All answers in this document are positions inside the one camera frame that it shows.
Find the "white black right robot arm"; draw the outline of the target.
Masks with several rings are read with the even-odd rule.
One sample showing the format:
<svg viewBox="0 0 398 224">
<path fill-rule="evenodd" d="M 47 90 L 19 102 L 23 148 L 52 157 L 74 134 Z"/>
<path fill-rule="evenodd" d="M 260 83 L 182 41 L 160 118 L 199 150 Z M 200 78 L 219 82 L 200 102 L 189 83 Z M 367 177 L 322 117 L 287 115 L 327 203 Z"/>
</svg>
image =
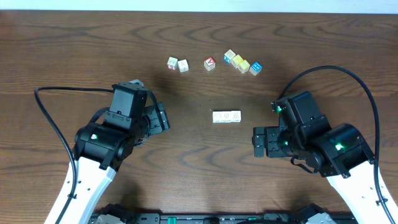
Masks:
<svg viewBox="0 0 398 224">
<path fill-rule="evenodd" d="M 375 155 L 354 126 L 257 127 L 252 143 L 256 157 L 304 160 L 302 168 L 326 178 L 358 223 L 397 223 L 397 204 L 385 186 Z"/>
</svg>

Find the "plain drawing wooden block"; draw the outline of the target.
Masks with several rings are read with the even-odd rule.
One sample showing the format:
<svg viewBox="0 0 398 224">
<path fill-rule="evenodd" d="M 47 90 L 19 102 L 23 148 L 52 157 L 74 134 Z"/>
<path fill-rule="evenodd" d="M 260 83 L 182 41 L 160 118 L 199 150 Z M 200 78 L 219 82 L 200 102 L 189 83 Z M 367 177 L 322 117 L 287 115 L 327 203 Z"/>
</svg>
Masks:
<svg viewBox="0 0 398 224">
<path fill-rule="evenodd" d="M 234 123 L 239 123 L 241 121 L 241 112 L 240 111 L 231 111 L 231 121 Z"/>
</svg>

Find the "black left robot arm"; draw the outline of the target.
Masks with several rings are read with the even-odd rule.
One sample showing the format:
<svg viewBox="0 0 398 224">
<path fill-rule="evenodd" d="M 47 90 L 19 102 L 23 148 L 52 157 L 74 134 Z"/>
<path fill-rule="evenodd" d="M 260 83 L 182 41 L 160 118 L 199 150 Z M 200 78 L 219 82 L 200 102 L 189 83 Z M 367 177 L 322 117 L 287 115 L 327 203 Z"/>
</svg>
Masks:
<svg viewBox="0 0 398 224">
<path fill-rule="evenodd" d="M 72 160 L 67 176 L 45 223 L 90 222 L 98 200 L 134 147 L 170 128 L 161 102 L 145 107 L 141 119 L 131 129 L 97 123 L 104 114 L 111 114 L 109 108 L 98 110 L 78 130 L 75 146 L 70 150 Z"/>
</svg>

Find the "green letter Z block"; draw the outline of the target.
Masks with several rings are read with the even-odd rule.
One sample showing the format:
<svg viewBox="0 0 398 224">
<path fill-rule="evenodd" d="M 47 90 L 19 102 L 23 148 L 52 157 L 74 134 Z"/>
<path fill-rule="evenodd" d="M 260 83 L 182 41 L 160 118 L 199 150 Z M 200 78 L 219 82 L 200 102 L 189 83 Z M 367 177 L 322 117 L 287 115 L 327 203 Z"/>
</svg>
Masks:
<svg viewBox="0 0 398 224">
<path fill-rule="evenodd" d="M 213 123 L 221 123 L 223 121 L 223 112 L 222 111 L 214 111 L 212 113 Z"/>
</svg>

